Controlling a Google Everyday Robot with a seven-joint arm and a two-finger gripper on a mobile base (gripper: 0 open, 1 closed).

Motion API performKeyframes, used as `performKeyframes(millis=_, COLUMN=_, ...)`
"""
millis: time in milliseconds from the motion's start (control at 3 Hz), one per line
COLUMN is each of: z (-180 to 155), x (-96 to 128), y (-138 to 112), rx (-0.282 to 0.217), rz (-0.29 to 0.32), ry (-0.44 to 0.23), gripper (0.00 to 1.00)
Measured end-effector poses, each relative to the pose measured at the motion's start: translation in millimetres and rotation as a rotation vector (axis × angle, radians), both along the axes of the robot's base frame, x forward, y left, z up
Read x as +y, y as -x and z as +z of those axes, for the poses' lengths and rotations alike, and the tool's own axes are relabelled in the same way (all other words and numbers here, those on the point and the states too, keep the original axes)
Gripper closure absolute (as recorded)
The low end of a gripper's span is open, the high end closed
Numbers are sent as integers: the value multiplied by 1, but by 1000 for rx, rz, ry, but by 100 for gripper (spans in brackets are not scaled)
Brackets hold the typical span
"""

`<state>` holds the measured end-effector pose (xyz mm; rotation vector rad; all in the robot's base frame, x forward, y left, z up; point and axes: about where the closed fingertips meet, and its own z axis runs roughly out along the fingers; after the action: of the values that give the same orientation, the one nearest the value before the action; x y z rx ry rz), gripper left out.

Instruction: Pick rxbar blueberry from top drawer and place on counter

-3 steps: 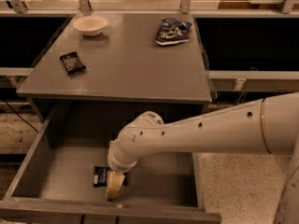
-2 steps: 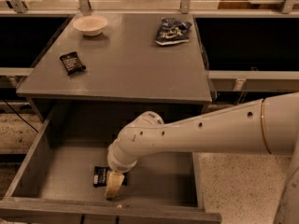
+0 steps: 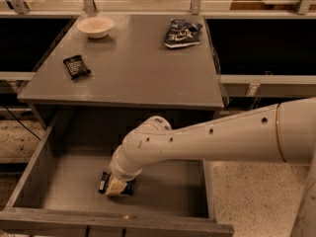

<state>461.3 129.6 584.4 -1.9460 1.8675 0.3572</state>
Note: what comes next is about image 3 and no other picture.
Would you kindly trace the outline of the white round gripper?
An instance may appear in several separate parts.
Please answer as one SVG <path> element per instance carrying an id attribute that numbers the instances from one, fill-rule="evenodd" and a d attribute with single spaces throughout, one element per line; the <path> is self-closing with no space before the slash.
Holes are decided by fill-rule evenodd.
<path id="1" fill-rule="evenodd" d="M 106 195 L 117 197 L 124 191 L 127 182 L 132 181 L 142 172 L 142 167 L 127 159 L 120 145 L 112 156 L 109 170 L 112 176 L 109 178 Z"/>

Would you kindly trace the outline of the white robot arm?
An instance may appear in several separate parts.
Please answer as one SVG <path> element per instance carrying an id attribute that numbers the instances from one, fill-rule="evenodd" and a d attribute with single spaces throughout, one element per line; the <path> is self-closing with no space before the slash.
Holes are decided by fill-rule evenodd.
<path id="1" fill-rule="evenodd" d="M 109 166 L 116 197 L 146 165 L 167 160 L 284 162 L 309 167 L 290 237 L 316 235 L 316 98 L 275 104 L 174 129 L 152 117 L 132 130 Z"/>

